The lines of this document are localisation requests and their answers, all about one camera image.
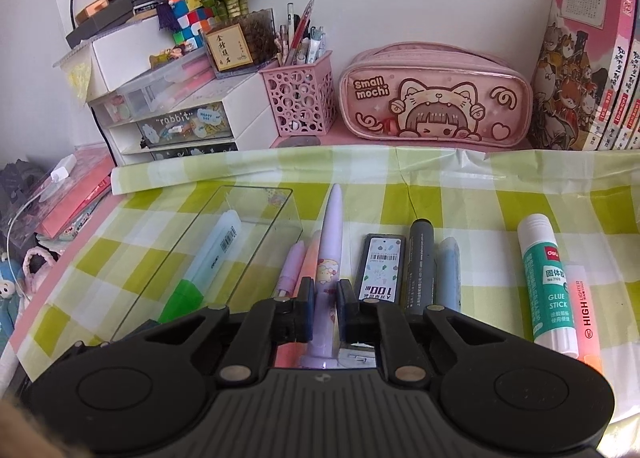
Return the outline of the pencil lead refill case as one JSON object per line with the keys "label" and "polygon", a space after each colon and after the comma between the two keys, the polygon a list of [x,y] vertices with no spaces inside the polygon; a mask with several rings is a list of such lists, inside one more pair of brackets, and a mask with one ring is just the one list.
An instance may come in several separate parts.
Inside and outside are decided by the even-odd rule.
{"label": "pencil lead refill case", "polygon": [[356,282],[359,301],[398,303],[405,243],[402,235],[369,234],[366,237]]}

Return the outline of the purple cartoon pen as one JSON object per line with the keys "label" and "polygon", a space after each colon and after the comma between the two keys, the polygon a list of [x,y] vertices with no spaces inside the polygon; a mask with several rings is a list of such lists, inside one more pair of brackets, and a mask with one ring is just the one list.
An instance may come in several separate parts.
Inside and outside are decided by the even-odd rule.
{"label": "purple cartoon pen", "polygon": [[314,285],[316,305],[312,321],[312,337],[299,366],[328,369],[336,366],[334,356],[334,323],[336,288],[341,277],[343,242],[343,192],[341,185],[332,186],[324,213]]}

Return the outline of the lilac mechanical pencil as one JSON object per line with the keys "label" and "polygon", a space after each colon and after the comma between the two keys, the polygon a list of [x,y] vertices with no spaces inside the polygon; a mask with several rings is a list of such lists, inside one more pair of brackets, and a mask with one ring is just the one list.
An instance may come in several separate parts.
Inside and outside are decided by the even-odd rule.
{"label": "lilac mechanical pencil", "polygon": [[277,297],[292,297],[297,283],[300,269],[306,255],[306,247],[303,241],[294,244],[285,258],[280,272],[277,287]]}

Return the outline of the black grey marker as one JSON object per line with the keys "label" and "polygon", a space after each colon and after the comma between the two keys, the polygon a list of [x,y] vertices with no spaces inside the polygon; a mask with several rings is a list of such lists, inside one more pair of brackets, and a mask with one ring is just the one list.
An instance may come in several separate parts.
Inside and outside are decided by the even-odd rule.
{"label": "black grey marker", "polygon": [[421,315],[434,301],[435,242],[433,224],[417,219],[409,233],[405,311]]}

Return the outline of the clear plastic organizer box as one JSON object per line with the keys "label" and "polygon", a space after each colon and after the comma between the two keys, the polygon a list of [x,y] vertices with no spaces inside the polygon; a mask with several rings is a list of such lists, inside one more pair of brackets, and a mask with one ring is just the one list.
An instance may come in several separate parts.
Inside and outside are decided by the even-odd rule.
{"label": "clear plastic organizer box", "polygon": [[292,189],[222,185],[146,272],[145,287],[112,339],[203,307],[248,311],[277,293],[288,253],[302,236]]}

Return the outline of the green cap highlighter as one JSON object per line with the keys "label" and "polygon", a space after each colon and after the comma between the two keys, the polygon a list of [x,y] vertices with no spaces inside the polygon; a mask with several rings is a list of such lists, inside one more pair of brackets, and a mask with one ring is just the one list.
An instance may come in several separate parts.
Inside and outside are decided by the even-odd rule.
{"label": "green cap highlighter", "polygon": [[241,230],[238,213],[227,210],[208,234],[167,300],[158,321],[169,323],[199,308]]}

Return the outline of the blue grey marker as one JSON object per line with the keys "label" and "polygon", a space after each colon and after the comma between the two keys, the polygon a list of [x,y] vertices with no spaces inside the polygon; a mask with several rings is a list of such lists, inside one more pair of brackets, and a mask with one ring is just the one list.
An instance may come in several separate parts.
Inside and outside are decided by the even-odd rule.
{"label": "blue grey marker", "polygon": [[435,303],[461,310],[460,249],[454,237],[443,239],[436,251]]}

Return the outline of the white green glue stick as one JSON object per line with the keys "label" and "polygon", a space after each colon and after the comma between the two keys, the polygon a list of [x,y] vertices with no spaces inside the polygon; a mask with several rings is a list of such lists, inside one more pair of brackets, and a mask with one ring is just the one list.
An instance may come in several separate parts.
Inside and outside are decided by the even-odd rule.
{"label": "white green glue stick", "polygon": [[567,278],[548,217],[534,213],[518,223],[518,242],[529,297],[534,342],[566,356],[579,354]]}

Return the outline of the orange cap highlighter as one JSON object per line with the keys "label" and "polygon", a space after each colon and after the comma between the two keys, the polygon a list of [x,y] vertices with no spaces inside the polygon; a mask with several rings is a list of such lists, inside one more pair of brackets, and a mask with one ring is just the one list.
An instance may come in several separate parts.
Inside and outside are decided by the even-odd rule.
{"label": "orange cap highlighter", "polygon": [[577,334],[578,360],[604,374],[596,309],[585,267],[568,263],[565,274]]}

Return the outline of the pink highlighter pen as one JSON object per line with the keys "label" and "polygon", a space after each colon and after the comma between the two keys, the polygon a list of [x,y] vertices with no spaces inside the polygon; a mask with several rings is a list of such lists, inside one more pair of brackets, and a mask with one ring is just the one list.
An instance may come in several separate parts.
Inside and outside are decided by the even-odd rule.
{"label": "pink highlighter pen", "polygon": [[307,348],[311,338],[312,315],[314,315],[314,272],[319,254],[320,231],[315,231],[309,241],[303,241],[306,247],[306,255],[300,269],[295,290],[292,297],[277,297],[292,299],[294,301],[295,333],[296,340],[286,342],[277,349],[274,367],[297,368],[300,359]]}

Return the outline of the green checkered tablecloth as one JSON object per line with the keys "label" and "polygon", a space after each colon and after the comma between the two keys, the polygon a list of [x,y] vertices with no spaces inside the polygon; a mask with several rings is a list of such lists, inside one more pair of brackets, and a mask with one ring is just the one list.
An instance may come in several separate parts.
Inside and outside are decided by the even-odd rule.
{"label": "green checkered tablecloth", "polygon": [[615,419],[639,412],[639,156],[636,152],[319,146],[138,163],[114,170],[119,204],[94,220],[39,290],[12,337],[30,377],[76,341],[110,339],[133,305],[155,307],[191,260],[179,237],[224,184],[286,187],[307,233],[333,185],[344,196],[341,273],[364,237],[417,218],[460,247],[462,309],[528,336],[516,228],[549,218],[566,263],[585,267]]}

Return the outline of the clear storage box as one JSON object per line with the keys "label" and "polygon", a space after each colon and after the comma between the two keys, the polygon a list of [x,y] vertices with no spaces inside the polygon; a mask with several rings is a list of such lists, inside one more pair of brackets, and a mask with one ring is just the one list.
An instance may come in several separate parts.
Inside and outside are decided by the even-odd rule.
{"label": "clear storage box", "polygon": [[196,49],[148,70],[90,106],[104,111],[115,123],[164,114],[214,78],[208,54],[203,48]]}

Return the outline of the pens in holder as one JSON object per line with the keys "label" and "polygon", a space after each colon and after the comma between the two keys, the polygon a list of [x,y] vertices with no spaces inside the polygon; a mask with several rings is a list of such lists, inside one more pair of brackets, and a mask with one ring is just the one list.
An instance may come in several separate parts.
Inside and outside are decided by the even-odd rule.
{"label": "pens in holder", "polygon": [[326,31],[322,25],[311,23],[314,0],[309,0],[300,13],[294,3],[286,6],[285,23],[277,30],[274,43],[280,67],[311,65],[326,53]]}

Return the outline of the lucky bamboo plant pot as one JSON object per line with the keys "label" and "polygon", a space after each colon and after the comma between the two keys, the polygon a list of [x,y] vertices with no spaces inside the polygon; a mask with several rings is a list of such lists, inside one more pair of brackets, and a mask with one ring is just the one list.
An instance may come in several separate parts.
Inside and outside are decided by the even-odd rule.
{"label": "lucky bamboo plant pot", "polygon": [[219,75],[257,70],[277,56],[271,9],[250,10],[248,0],[202,0],[213,11],[212,29],[201,33]]}

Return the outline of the pink cartoon book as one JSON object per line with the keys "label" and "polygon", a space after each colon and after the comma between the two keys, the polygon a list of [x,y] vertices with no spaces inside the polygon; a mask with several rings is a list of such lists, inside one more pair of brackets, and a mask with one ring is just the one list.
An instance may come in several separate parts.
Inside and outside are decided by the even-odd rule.
{"label": "pink cartoon book", "polygon": [[534,148],[595,151],[631,55],[637,0],[551,0],[532,81]]}

